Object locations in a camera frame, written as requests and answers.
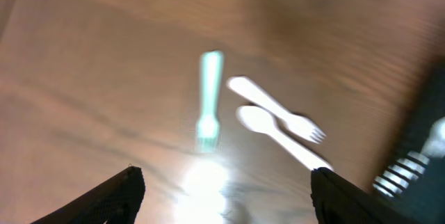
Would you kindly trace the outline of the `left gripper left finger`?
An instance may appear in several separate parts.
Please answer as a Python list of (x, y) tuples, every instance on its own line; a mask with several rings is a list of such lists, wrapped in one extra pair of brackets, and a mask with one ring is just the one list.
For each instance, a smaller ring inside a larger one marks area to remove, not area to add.
[(33, 224), (134, 224), (144, 195), (142, 170), (129, 166)]

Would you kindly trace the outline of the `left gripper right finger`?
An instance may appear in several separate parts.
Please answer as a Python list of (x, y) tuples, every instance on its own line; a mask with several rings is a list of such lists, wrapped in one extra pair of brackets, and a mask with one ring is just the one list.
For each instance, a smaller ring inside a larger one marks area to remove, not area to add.
[(319, 224), (416, 224), (328, 168), (311, 171), (311, 198)]

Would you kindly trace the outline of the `black plastic basket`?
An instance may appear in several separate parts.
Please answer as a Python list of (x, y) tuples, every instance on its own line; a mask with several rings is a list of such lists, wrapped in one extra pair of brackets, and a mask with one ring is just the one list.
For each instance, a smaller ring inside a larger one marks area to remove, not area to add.
[(373, 194), (418, 223), (444, 222), (444, 60), (431, 69)]

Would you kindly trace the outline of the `white plastic fork top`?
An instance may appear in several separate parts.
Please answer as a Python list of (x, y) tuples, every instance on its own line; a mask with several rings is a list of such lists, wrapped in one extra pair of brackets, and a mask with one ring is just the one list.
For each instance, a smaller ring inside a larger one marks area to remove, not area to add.
[(313, 143), (321, 143), (327, 136), (312, 120), (290, 112), (250, 78), (230, 77), (226, 84), (233, 92), (278, 117), (296, 136)]

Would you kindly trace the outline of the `white plastic fork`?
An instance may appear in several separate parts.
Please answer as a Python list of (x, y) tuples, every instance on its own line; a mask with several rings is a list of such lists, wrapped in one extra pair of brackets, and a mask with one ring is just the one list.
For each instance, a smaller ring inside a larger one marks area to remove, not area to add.
[(327, 136), (312, 120), (290, 112), (250, 78), (230, 77), (226, 84), (233, 92), (278, 117), (296, 136), (313, 143), (321, 143)]
[(282, 132), (274, 117), (264, 109), (257, 106), (240, 106), (236, 110), (236, 117), (246, 129), (272, 138), (308, 170), (318, 168), (334, 170), (326, 160)]

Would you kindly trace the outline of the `white plastic fork handle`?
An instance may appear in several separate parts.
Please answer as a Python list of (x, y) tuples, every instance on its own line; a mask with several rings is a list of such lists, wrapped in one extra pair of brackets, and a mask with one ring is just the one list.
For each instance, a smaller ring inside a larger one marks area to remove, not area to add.
[(220, 138), (218, 100), (224, 67), (221, 51), (207, 51), (200, 62), (200, 116), (196, 124), (197, 150), (202, 153), (215, 152)]

